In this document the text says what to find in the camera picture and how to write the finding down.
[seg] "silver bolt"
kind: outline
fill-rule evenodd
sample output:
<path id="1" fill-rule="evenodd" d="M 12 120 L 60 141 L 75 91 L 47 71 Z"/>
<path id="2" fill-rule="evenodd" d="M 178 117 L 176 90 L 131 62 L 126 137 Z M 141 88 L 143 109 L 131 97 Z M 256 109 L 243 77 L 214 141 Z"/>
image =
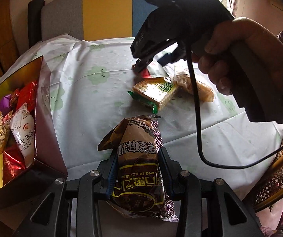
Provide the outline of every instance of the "silver bolt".
<path id="1" fill-rule="evenodd" d="M 181 176 L 184 176 L 184 177 L 187 177 L 187 176 L 190 175 L 190 173 L 188 171 L 186 171 L 186 170 L 181 171 L 180 174 L 181 174 Z"/>
<path id="2" fill-rule="evenodd" d="M 224 180 L 223 180 L 223 179 L 221 179 L 221 178 L 217 178 L 217 179 L 216 179 L 216 184 L 218 184 L 218 185 L 223 185 L 223 183 L 224 183 Z"/>
<path id="3" fill-rule="evenodd" d="M 90 176 L 98 176 L 100 174 L 100 172 L 98 170 L 92 170 L 90 172 Z"/>
<path id="4" fill-rule="evenodd" d="M 56 180 L 55 180 L 55 184 L 62 184 L 64 182 L 64 180 L 62 179 L 62 178 L 57 178 Z"/>

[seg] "table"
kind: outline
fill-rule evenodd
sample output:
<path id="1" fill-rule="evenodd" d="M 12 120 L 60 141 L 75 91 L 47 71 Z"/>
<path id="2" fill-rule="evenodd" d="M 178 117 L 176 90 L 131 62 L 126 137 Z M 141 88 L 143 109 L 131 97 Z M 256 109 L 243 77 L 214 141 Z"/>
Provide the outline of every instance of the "table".
<path id="1" fill-rule="evenodd" d="M 131 69 L 135 63 L 130 52 L 132 41 L 133 38 L 120 38 L 87 42 L 62 35 L 33 46 L 0 79 L 1 82 L 32 59 L 44 56 L 51 69 L 50 106 L 68 180 L 82 177 L 109 157 L 110 150 L 98 152 L 97 145 L 123 118 L 152 114 L 127 93 L 138 81 Z M 172 50 L 169 47 L 159 56 Z M 201 74 L 197 66 L 195 71 Z M 220 164 L 245 165 L 280 146 L 283 125 L 250 123 L 233 96 L 223 96 L 210 85 L 214 102 L 201 104 L 203 150 L 207 159 Z M 162 117 L 159 128 L 171 159 L 201 179 L 225 179 L 240 199 L 273 160 L 244 170 L 206 166 L 197 153 L 195 110 L 193 97 L 188 93 L 179 92 L 158 115 Z M 109 205 L 102 203 L 101 207 L 103 236 L 138 236 L 137 230 L 140 236 L 159 233 L 175 236 L 176 223 L 149 218 L 124 219 Z"/>

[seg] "human hand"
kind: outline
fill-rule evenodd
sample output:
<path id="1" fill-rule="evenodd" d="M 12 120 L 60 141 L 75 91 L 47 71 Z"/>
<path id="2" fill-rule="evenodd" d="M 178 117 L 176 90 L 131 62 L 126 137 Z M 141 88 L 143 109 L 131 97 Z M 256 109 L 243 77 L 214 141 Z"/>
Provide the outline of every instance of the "human hand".
<path id="1" fill-rule="evenodd" d="M 229 66 L 226 61 L 216 59 L 217 54 L 227 50 L 235 41 L 244 41 L 263 62 L 276 87 L 283 92 L 283 44 L 270 31 L 259 23 L 237 18 L 218 24 L 210 41 L 205 46 L 208 55 L 198 58 L 192 55 L 192 61 L 198 62 L 202 73 L 208 74 L 210 81 L 224 95 L 231 94 L 232 83 L 227 77 Z"/>

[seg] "box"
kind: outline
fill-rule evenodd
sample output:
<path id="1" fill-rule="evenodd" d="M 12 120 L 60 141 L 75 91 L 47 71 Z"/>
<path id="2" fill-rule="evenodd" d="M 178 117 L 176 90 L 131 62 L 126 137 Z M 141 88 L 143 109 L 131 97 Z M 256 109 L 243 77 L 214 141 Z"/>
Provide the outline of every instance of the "box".
<path id="1" fill-rule="evenodd" d="M 11 236 L 37 200 L 57 178 L 67 178 L 67 169 L 60 153 L 50 112 L 50 70 L 43 57 L 18 69 L 0 84 L 0 99 L 38 80 L 34 114 L 35 157 L 32 165 L 2 186 L 0 156 L 0 236 Z"/>

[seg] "black sesame paste package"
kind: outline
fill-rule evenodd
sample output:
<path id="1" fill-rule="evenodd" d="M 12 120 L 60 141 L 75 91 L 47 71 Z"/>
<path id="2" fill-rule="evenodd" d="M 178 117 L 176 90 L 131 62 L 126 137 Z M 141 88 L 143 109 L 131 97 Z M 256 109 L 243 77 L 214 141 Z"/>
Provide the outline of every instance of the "black sesame paste package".
<path id="1" fill-rule="evenodd" d="M 117 149 L 119 171 L 110 204 L 124 216 L 178 221 L 158 165 L 161 147 L 158 121 L 153 116 L 123 119 L 99 144 L 99 151 Z"/>

